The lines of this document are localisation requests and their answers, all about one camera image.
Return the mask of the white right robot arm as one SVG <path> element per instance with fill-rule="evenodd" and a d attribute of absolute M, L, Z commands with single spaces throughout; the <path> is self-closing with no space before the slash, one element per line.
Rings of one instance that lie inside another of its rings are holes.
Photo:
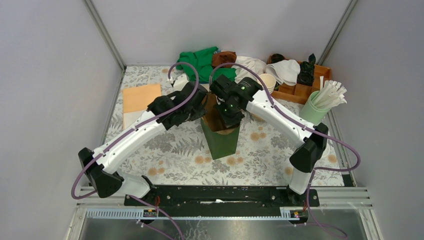
<path fill-rule="evenodd" d="M 296 147 L 289 158 L 293 173 L 286 198 L 293 206 L 301 205 L 307 199 L 306 190 L 316 162 L 327 148 L 328 127 L 297 116 L 249 77 L 235 83 L 221 75 L 209 89 L 217 98 L 215 108 L 227 127 L 239 124 L 243 113 L 249 112 L 276 128 Z"/>

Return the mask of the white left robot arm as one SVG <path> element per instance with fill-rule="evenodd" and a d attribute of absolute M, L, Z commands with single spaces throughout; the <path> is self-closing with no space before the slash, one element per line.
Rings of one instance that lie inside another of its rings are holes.
<path fill-rule="evenodd" d="M 100 198 L 115 193 L 132 195 L 144 206 L 152 204 L 153 184 L 144 176 L 120 172 L 120 165 L 156 136 L 203 117 L 207 94 L 205 87 L 190 81 L 181 90 L 156 97 L 132 125 L 111 141 L 94 150 L 80 150 L 78 157 L 94 192 Z"/>

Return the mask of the green paper bag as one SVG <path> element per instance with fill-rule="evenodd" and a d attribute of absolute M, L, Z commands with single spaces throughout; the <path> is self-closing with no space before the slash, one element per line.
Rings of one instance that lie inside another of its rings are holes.
<path fill-rule="evenodd" d="M 201 118 L 201 127 L 212 159 L 217 160 L 235 154 L 240 124 L 231 127 L 225 126 L 224 120 L 216 108 L 218 103 L 213 93 L 208 93 L 203 103 L 206 113 Z"/>

